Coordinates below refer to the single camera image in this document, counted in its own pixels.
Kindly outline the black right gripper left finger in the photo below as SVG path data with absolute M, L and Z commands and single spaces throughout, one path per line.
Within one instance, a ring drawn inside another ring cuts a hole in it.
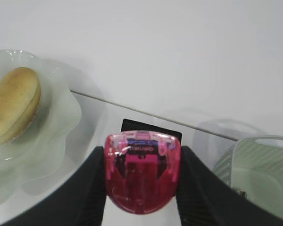
M 100 226 L 106 202 L 104 149 L 94 148 L 55 192 L 7 226 Z

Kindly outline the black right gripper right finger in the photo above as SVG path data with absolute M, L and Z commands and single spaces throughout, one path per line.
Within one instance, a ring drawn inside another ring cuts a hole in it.
M 188 146 L 181 147 L 176 203 L 183 226 L 283 226 L 223 183 Z

